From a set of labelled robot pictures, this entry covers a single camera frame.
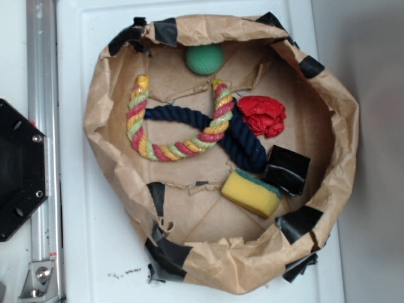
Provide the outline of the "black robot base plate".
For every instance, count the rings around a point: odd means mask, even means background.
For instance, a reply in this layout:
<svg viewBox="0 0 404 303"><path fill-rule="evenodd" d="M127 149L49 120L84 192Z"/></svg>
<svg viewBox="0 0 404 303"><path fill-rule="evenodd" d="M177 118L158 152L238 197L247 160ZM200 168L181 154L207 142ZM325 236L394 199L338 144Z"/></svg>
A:
<svg viewBox="0 0 404 303"><path fill-rule="evenodd" d="M46 136L1 100L1 242L12 238L47 198Z"/></svg>

